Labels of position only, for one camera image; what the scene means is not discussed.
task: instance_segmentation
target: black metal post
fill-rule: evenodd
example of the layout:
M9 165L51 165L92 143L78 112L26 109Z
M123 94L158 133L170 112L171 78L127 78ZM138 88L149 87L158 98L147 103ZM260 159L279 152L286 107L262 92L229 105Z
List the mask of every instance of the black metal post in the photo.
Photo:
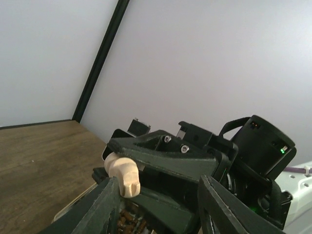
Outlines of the black metal post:
M73 115L73 120L80 123L83 113L88 105L89 99L91 97L92 91L98 80L98 76L102 70L103 64L106 60L108 52L111 48L113 40L115 38L116 32L121 23L122 17L127 9L130 0L118 0L115 11L109 22L107 31L105 33L102 44L98 50L97 57L93 63L92 69L88 76L87 82L84 86L82 94L80 96L78 105L76 107L75 113Z

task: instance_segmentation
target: beige object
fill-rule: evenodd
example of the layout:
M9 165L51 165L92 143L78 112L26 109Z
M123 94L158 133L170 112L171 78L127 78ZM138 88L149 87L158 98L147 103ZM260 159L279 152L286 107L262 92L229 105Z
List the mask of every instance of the beige object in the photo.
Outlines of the beige object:
M130 198L140 193L138 168L132 159L111 153L105 159L104 168L109 177L117 177L122 197Z

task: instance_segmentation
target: bolt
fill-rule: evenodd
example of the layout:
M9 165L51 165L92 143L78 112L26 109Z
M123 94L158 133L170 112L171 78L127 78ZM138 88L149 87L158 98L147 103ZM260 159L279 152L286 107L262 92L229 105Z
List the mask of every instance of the bolt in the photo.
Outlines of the bolt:
M181 147L181 153L186 153L190 150L190 148L187 145L182 145Z
M164 142L169 143L171 141L171 136L165 136Z

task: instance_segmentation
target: gray wall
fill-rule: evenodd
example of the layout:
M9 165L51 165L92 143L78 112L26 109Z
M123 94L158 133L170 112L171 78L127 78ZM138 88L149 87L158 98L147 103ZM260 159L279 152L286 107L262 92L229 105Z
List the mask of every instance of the gray wall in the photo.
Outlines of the gray wall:
M72 118L116 3L0 1L0 126Z
M104 141L134 117L175 134L260 115L311 160L312 2L131 1L82 123Z

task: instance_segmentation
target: silver bolt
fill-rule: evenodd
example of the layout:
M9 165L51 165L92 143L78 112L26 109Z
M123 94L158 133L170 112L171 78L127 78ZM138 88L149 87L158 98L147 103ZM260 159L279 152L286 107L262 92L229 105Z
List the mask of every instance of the silver bolt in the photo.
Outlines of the silver bolt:
M171 136L165 136L164 142L169 143L169 141L171 141Z
M186 153L190 150L190 148L187 145L182 145L181 147L181 153Z

